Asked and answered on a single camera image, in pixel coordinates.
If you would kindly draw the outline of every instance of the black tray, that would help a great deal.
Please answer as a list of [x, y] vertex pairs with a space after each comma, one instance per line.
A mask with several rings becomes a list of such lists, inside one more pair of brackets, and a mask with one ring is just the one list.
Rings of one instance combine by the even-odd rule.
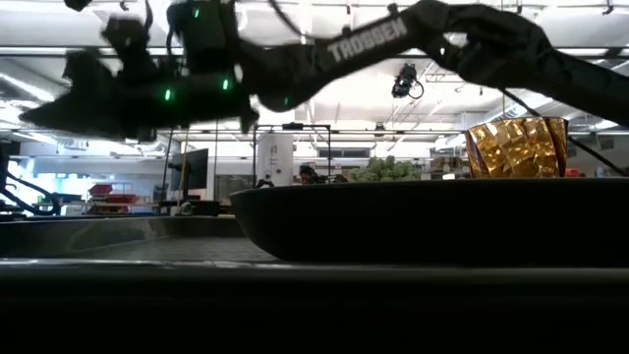
[[231, 196], [245, 234], [290, 262], [629, 266], [629, 179], [276, 187]]

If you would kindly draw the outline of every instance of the amber textured cup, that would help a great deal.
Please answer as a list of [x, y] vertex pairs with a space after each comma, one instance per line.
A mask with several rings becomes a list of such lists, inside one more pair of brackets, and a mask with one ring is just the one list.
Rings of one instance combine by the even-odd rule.
[[485, 123], [465, 133], [474, 178], [563, 177], [568, 121], [529, 117]]

